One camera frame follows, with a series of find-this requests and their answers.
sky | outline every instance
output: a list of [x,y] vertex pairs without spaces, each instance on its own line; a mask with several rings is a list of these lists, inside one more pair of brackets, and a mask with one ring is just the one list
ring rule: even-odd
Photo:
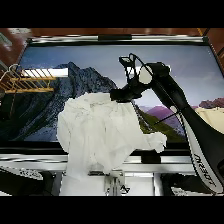
[[[134,53],[145,63],[163,62],[183,89],[188,102],[198,106],[203,100],[224,97],[224,78],[208,46],[181,45],[99,45],[29,47],[20,61],[23,68],[54,68],[73,62],[80,68],[93,67],[122,88],[126,82],[119,56]],[[143,92],[139,106],[162,105],[152,90]]]

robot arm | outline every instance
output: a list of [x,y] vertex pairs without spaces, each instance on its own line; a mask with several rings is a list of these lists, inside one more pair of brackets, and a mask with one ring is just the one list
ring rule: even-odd
[[[142,64],[137,74],[135,60]],[[112,89],[111,100],[118,103],[130,102],[141,97],[146,89],[152,89],[160,101],[173,112],[184,125],[190,144],[192,162],[196,173],[214,193],[224,192],[224,135],[207,124],[189,105],[183,90],[169,75],[170,68],[161,62],[144,64],[141,59],[130,54],[120,57],[128,84],[122,89]],[[134,77],[129,78],[128,69],[134,69]]]

white cloth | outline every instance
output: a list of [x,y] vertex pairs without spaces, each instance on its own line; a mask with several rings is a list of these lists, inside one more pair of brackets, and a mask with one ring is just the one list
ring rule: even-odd
[[57,138],[69,153],[66,175],[76,179],[96,165],[109,173],[135,149],[161,152],[167,139],[160,132],[143,134],[133,105],[111,101],[109,93],[68,99],[58,115]]

